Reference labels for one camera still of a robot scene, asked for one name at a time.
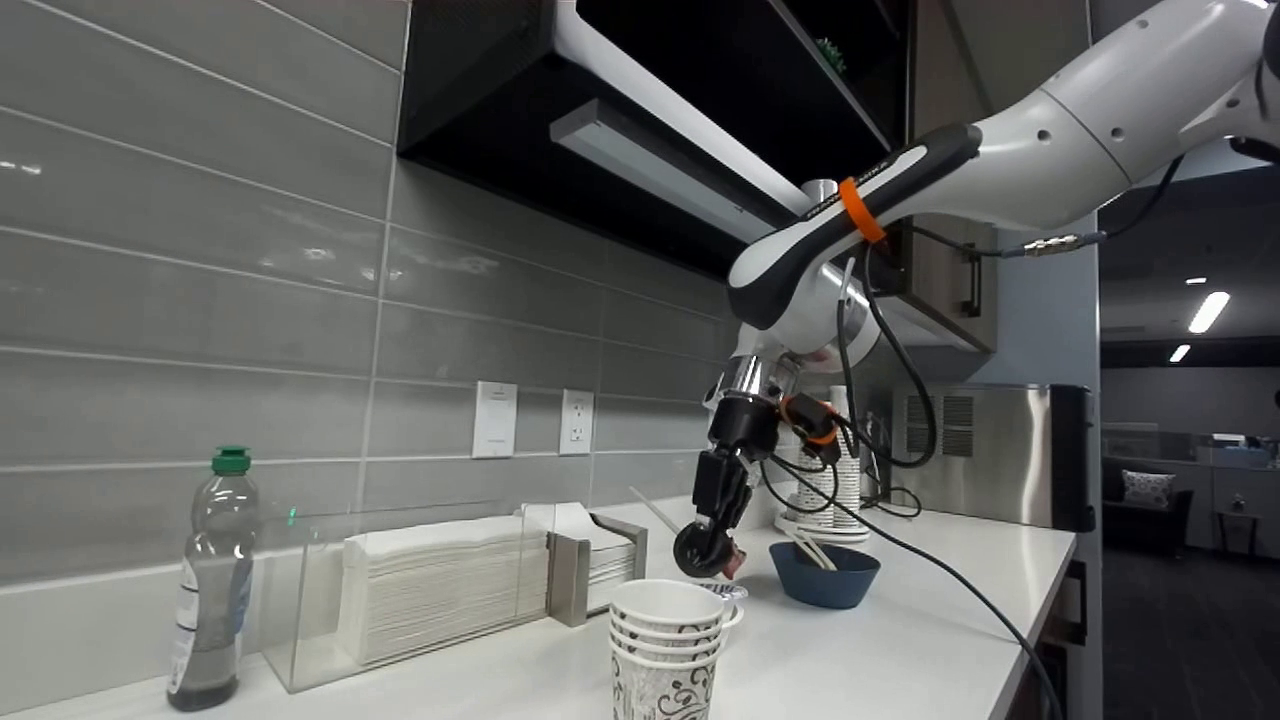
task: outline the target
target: robotic arm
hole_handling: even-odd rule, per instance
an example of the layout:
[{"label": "robotic arm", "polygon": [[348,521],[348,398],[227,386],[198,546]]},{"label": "robotic arm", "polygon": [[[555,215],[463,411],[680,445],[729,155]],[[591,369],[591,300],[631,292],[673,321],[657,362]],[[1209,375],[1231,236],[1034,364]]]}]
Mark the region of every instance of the robotic arm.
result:
[{"label": "robotic arm", "polygon": [[[678,565],[732,575],[740,552],[729,532],[754,497],[750,463],[771,458],[789,411],[775,374],[785,356],[832,350],[832,309],[853,292],[838,258],[919,211],[1052,231],[1212,140],[1280,155],[1274,0],[1163,0],[1001,118],[919,140],[846,185],[839,205],[758,240],[729,271],[746,331],[715,386],[714,449],[693,489],[702,521],[678,536]],[[868,309],[847,309],[857,364],[882,331]]]}]

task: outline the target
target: electrical outlet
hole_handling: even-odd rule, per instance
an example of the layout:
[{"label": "electrical outlet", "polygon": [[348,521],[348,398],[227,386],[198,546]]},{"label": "electrical outlet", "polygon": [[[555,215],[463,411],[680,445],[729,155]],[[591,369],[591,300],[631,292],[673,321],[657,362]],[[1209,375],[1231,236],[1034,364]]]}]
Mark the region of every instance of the electrical outlet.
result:
[{"label": "electrical outlet", "polygon": [[559,454],[591,454],[591,391],[559,398]]},{"label": "electrical outlet", "polygon": [[516,454],[516,386],[478,386],[474,458]]}]

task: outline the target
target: bottle cap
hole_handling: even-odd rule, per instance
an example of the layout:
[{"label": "bottle cap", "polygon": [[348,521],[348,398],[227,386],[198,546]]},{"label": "bottle cap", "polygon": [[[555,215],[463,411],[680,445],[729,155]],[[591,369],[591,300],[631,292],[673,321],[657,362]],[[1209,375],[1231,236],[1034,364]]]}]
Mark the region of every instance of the bottle cap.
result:
[{"label": "bottle cap", "polygon": [[220,449],[211,458],[211,475],[249,475],[249,463],[252,463],[249,449]]}]

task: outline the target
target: blue bowl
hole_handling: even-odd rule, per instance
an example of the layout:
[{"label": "blue bowl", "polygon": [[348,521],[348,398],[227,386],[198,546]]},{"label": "blue bowl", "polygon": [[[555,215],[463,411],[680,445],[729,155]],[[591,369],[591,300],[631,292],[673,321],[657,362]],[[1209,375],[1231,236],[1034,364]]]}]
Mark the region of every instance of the blue bowl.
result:
[{"label": "blue bowl", "polygon": [[868,595],[882,562],[832,546],[826,546],[826,552],[832,557],[838,574],[817,569],[796,546],[768,549],[771,569],[791,601],[817,608],[857,608]]}]

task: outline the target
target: kitchen counter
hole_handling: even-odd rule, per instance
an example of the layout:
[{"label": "kitchen counter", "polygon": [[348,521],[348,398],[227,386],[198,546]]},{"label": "kitchen counter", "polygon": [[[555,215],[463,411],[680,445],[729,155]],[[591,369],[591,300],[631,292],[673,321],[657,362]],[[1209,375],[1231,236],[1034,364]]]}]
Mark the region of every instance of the kitchen counter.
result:
[{"label": "kitchen counter", "polygon": [[[644,510],[607,510],[653,532],[653,575],[673,575],[667,532]],[[919,516],[913,525],[878,516],[903,540],[945,557],[977,580],[1010,621],[1037,636],[1047,601],[1067,569],[1073,532],[1022,525]],[[882,575],[862,608],[817,614],[779,592],[768,546],[771,532],[740,532],[754,592],[750,621],[729,634],[715,703],[722,720],[817,717],[847,707],[878,720],[979,720],[1004,717],[1026,655],[1010,634],[945,574],[871,540]],[[607,717],[607,640],[605,621],[565,627],[538,621],[488,640],[406,660],[370,675],[290,696],[260,655],[245,660],[242,696],[201,720],[409,720],[409,717],[527,717],[601,720]],[[17,720],[147,720],[178,717],[164,680],[127,683],[68,703],[22,713]]]}]

